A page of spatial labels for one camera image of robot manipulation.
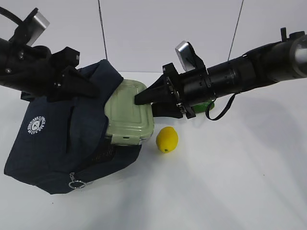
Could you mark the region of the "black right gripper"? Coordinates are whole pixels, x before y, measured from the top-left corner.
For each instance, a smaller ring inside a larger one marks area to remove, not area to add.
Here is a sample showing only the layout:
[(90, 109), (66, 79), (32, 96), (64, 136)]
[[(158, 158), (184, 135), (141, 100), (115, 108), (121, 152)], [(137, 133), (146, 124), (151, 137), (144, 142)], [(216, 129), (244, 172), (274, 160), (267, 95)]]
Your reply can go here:
[(196, 117), (194, 105), (212, 100), (216, 95), (215, 76), (201, 68), (178, 73), (174, 64), (163, 66), (163, 75), (134, 97), (136, 105), (151, 104), (153, 117), (188, 119)]

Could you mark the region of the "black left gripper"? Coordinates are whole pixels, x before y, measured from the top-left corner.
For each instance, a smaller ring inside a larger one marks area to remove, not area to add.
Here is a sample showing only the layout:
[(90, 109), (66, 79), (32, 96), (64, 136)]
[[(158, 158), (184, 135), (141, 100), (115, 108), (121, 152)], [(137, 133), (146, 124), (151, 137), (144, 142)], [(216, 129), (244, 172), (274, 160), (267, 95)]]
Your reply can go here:
[(76, 67), (80, 52), (66, 47), (26, 64), (14, 76), (14, 89), (33, 96), (47, 96), (47, 102), (71, 100), (74, 96), (96, 98), (100, 90)]

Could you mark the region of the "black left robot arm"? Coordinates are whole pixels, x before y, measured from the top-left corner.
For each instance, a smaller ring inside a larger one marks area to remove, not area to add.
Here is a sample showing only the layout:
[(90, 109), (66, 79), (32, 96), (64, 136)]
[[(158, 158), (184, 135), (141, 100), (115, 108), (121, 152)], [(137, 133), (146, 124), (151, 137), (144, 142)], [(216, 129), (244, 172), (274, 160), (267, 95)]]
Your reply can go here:
[(76, 96), (97, 98), (99, 88), (83, 76), (80, 52), (65, 47), (51, 53), (46, 46), (30, 47), (0, 41), (0, 84), (48, 102), (70, 100)]

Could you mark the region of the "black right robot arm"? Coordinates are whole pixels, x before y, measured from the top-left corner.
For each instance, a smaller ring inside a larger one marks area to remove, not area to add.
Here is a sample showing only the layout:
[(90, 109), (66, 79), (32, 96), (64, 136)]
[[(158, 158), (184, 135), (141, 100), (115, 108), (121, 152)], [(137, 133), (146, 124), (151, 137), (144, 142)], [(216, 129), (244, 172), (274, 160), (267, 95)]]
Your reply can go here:
[(179, 73), (172, 63), (163, 66), (162, 75), (138, 93), (136, 105), (150, 104), (155, 117), (194, 118), (195, 106), (229, 95), (227, 112), (234, 98), (256, 88), (307, 76), (307, 35), (304, 31), (287, 34), (224, 63), (207, 68), (190, 42), (176, 47), (184, 69)]

